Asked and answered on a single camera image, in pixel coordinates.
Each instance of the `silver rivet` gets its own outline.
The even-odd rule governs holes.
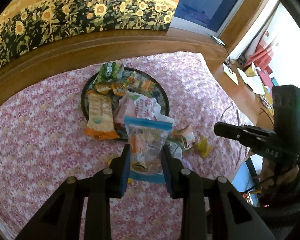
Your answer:
[[[228,180],[225,176],[220,176],[220,177],[218,177],[218,181],[221,183],[226,183]]]
[[[181,170],[181,173],[182,173],[183,175],[190,175],[191,170],[189,170],[189,169],[182,169],[182,170]]]
[[[110,169],[110,168],[105,168],[103,170],[103,174],[105,174],[105,175],[110,175],[111,173],[112,173],[112,169]]]
[[[75,181],[76,181],[76,177],[69,177],[69,178],[67,178],[67,183],[68,184],[72,184],[72,183],[75,183]]]

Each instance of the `round tray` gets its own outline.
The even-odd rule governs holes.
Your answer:
[[[153,98],[155,98],[157,100],[158,104],[161,106],[161,114],[163,114],[165,116],[169,116],[170,106],[169,106],[169,100],[168,100],[167,94],[163,90],[162,86],[160,86],[160,84],[152,76],[149,76],[148,74],[146,74],[140,70],[125,67],[122,79],[127,79],[134,71],[137,73],[137,75],[135,77],[136,79],[138,79],[138,76],[143,76],[143,77],[146,77],[147,79],[150,79],[151,81],[155,82],[156,85],[153,89],[151,96]],[[81,109],[82,109],[83,115],[86,118],[86,120],[89,119],[89,101],[88,101],[87,91],[94,90],[93,81],[95,80],[97,75],[98,75],[98,73],[96,73],[91,78],[89,78],[89,80],[84,85],[82,92],[81,92]],[[113,92],[109,92],[106,96],[108,96],[112,99],[112,112],[113,112],[118,107],[119,99],[121,99],[122,97],[116,96]],[[127,135],[127,132],[125,129],[124,130],[115,129],[115,131],[119,135],[118,140],[128,141],[128,135]]]

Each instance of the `black cable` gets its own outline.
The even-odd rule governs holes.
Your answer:
[[[272,125],[274,125],[274,123],[273,123],[273,121],[272,121],[272,119],[271,119],[271,117],[269,116],[269,114],[263,109],[263,108],[261,108],[262,109],[262,112],[261,113],[259,113],[259,115],[260,114],[262,114],[263,112],[265,112],[266,113],[266,115],[269,117],[269,119],[270,119],[270,121],[271,121],[271,123],[272,123]]]
[[[282,175],[284,175],[284,174],[288,173],[289,171],[291,171],[292,169],[293,169],[293,167],[292,167],[292,168],[290,168],[290,169],[289,169],[289,170],[287,170],[287,171],[284,171],[284,172],[280,173],[279,175],[273,175],[273,176],[271,176],[271,177],[268,177],[268,178],[266,178],[266,179],[262,180],[261,182],[259,182],[259,183],[255,184],[253,187],[251,187],[251,188],[247,189],[247,190],[246,190],[246,191],[244,191],[243,193],[244,193],[244,194],[246,194],[246,193],[248,193],[250,190],[252,190],[252,189],[254,189],[254,188],[256,188],[256,187],[260,186],[261,184],[263,184],[264,182],[268,181],[269,179],[273,179],[273,178],[274,178],[274,177],[276,177],[276,176],[282,176]]]
[[[229,54],[229,52],[228,52],[228,50],[227,50],[227,48],[225,47],[225,45],[222,45],[224,48],[225,48],[225,50],[227,51],[227,53],[228,53],[228,57],[229,57],[229,60],[228,60],[228,63],[226,63],[226,65],[228,66],[228,69],[229,69],[229,72],[231,73],[231,74],[233,74],[233,71],[232,71],[232,69],[230,68],[230,54]]]

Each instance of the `human hand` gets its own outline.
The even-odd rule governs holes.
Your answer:
[[[260,181],[274,175],[274,171],[270,168],[270,166],[274,166],[273,164],[274,163],[272,161],[270,161],[266,158],[263,158],[262,171],[260,174]],[[276,186],[288,185],[288,184],[292,183],[298,176],[298,173],[299,173],[299,166],[296,165],[287,173],[282,174],[277,177]],[[261,184],[262,191],[263,192],[266,191],[270,186],[273,186],[273,185],[274,185],[273,179],[269,179],[269,180],[265,181],[264,183]]]

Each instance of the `sunflower painting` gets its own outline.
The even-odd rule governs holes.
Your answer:
[[[167,31],[178,0],[13,0],[0,15],[0,68],[39,46],[106,30]]]

